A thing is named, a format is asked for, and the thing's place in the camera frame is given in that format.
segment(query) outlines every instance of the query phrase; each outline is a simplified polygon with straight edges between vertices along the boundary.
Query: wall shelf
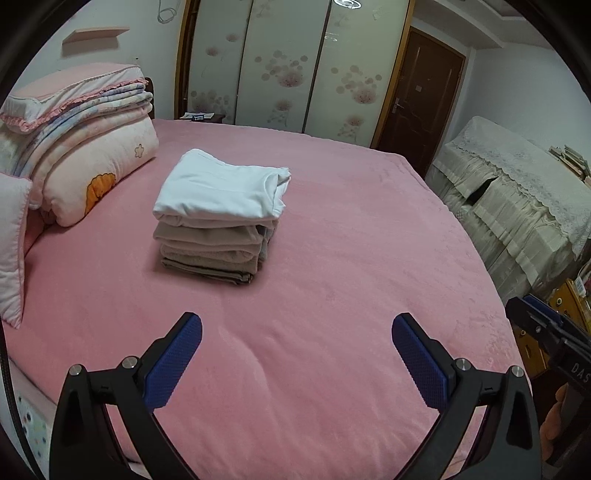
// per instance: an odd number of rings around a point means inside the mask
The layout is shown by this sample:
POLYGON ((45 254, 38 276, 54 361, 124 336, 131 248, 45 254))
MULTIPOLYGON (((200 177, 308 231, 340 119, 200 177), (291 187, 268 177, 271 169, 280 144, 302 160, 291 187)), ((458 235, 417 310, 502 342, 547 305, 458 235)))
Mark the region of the wall shelf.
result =
POLYGON ((62 42, 62 45, 83 40, 94 40, 96 38, 115 38, 129 31, 129 27, 97 27, 97 28, 78 28, 68 35, 62 42))

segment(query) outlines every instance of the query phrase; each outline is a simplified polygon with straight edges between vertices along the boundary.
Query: pile of books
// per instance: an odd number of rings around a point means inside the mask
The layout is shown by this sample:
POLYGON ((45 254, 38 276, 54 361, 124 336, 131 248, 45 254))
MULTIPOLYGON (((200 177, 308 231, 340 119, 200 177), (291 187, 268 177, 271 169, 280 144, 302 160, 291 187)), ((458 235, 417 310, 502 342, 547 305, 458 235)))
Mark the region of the pile of books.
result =
POLYGON ((591 170, 589 170, 589 164, 581 154, 575 152, 568 145, 565 145, 564 149, 550 147, 549 152, 591 188, 591 170))

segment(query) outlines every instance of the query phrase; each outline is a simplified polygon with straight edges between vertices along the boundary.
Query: wooden door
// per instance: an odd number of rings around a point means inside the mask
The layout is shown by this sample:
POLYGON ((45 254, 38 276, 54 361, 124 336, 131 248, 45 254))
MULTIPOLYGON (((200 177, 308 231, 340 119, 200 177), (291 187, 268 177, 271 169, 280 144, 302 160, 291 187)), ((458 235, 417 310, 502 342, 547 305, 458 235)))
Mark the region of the wooden door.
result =
POLYGON ((378 150, 404 156, 424 177, 441 140, 466 57, 411 29, 394 105, 378 150))

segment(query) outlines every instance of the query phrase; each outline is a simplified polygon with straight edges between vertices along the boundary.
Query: ceiling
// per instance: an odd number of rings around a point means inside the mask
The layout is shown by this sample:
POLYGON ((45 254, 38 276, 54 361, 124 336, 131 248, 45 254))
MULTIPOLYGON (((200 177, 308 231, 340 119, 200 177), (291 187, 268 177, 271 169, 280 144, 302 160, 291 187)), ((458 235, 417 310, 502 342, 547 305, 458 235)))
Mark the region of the ceiling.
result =
POLYGON ((504 0, 416 0, 413 16, 467 47, 503 48, 507 43, 524 43, 551 48, 504 0))
POLYGON ((505 2, 505 0, 484 0, 484 3, 502 17, 521 17, 521 14, 505 2))

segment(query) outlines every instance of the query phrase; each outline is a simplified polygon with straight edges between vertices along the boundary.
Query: metal screw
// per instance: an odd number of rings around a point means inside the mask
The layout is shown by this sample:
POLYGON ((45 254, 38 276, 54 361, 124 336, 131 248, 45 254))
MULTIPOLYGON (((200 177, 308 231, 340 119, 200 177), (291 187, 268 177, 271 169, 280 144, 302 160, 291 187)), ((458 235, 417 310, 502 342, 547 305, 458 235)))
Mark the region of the metal screw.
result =
POLYGON ((521 367, 518 367, 517 365, 513 365, 511 367, 511 373, 515 375, 517 378, 521 378, 525 375, 523 369, 521 367))
POLYGON ((138 358, 136 356, 129 356, 121 362, 123 368, 131 369, 138 364, 138 358))
POLYGON ((82 372, 82 365, 80 365, 80 364, 72 365, 70 367, 70 369, 68 370, 68 373, 73 377, 80 375, 81 372, 82 372))
POLYGON ((472 368, 472 364, 465 358, 458 358, 456 360, 456 367, 465 372, 472 368))

